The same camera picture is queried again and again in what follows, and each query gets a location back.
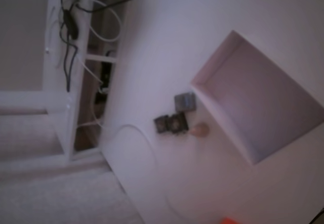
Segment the power adapter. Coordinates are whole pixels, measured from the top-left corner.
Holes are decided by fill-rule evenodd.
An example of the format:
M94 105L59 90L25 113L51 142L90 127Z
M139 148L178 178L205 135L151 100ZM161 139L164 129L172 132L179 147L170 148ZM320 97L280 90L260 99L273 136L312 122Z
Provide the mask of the power adapter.
M71 12L67 9L63 9L63 21L71 38L76 40L79 35L79 29Z

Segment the orange object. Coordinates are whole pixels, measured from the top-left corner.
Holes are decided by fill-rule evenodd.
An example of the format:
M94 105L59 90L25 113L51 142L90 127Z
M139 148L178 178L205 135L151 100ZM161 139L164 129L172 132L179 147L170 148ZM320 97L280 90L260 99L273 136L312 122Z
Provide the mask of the orange object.
M229 218L225 218L222 220L221 224L238 224L238 223Z

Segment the white shelving unit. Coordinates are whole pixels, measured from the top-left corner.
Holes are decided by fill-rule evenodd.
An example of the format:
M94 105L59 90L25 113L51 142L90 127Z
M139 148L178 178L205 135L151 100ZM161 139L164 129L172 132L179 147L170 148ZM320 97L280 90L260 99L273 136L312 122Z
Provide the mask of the white shelving unit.
M68 8L73 0L63 1L64 6ZM86 9L93 8L93 3L90 0L79 0L79 3L80 6ZM66 160L70 161L100 152L95 146L82 151L76 151L74 147L80 120L94 120L89 111L93 102L89 101L89 99L93 99L92 96L98 88L97 81L90 74L87 74L88 72L85 70L84 65L87 65L97 77L100 77L101 62L115 64L117 61L115 57L105 56L104 49L112 48L116 51L118 44L114 42L107 45L99 41L91 34L89 28L89 24L92 24L93 27L98 29L98 33L105 33L107 27L113 27L109 24L112 20L109 10L102 12L101 15L92 15L79 9L73 9L72 14L77 22L79 35L77 40L70 42L78 47L78 52L74 59L70 92L68 93L66 91L65 75L63 72L63 59L66 45L59 37L60 23L62 23L62 12L60 9L60 0L48 1L43 90L46 95L46 110L55 127ZM125 8L121 6L118 10L119 15L123 17ZM69 66L73 52L74 48L70 48L67 66ZM88 136L94 133L93 129L86 132Z

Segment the baseboard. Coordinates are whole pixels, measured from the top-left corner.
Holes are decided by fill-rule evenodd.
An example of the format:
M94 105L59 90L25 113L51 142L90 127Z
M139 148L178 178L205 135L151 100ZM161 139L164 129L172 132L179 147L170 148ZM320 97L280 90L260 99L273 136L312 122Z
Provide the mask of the baseboard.
M0 91L0 114L46 113L42 91Z

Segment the white wall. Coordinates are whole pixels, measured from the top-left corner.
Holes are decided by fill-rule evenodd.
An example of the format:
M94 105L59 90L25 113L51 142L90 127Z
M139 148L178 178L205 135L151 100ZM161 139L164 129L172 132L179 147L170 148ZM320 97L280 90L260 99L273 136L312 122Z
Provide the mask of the white wall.
M167 201L192 223L230 216L242 224L307 224L323 208L324 125L251 167L200 103L188 121L207 122L207 139L159 136L152 121L174 112L173 96L190 90L190 81L233 29L324 105L323 7L324 0L130 4L101 144L147 223L180 223ZM125 123L147 134L159 169L140 133L113 133Z
M47 0L0 0L0 91L40 91Z

